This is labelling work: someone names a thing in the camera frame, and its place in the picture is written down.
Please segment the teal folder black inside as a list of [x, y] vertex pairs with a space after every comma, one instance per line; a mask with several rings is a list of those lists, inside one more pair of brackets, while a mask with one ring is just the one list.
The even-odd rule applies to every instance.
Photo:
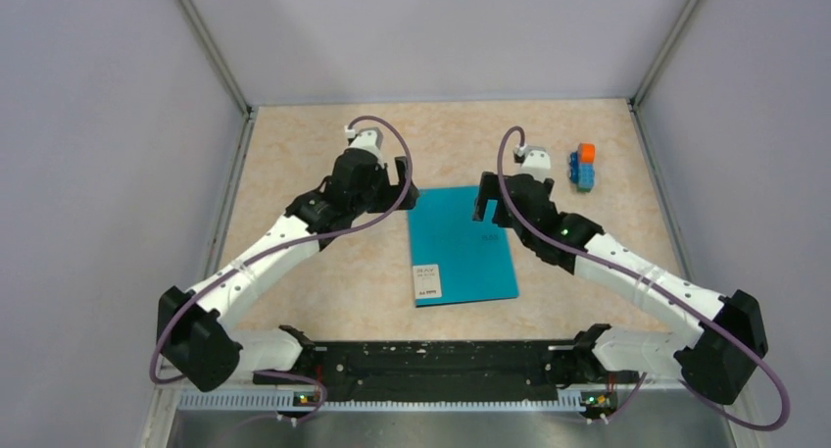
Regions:
[[425, 188], [408, 211], [418, 308], [515, 299], [506, 231], [472, 219], [478, 187]]

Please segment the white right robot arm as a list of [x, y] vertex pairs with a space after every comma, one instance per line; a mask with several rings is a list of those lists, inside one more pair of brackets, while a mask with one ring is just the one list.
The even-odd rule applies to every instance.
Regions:
[[483, 221], [495, 202], [493, 224], [512, 230], [542, 262], [606, 287], [668, 328], [608, 325], [574, 355], [577, 373], [588, 381], [611, 371], [672, 377], [711, 403], [733, 404], [768, 351], [758, 300], [703, 288], [647, 261], [599, 224], [558, 210], [553, 187], [550, 178], [485, 172], [473, 217]]

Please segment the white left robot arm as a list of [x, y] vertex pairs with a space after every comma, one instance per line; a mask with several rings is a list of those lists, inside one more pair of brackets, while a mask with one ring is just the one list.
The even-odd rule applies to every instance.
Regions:
[[293, 268], [336, 238], [360, 230], [356, 219], [372, 214], [379, 223], [412, 209], [418, 198], [412, 157], [394, 161], [398, 181], [372, 152], [348, 148], [319, 186], [298, 195], [267, 232], [238, 258], [186, 290], [175, 286], [159, 299], [156, 344], [149, 373], [166, 383], [157, 366], [166, 359], [203, 392], [225, 383], [237, 370], [245, 347], [232, 330], [247, 310]]

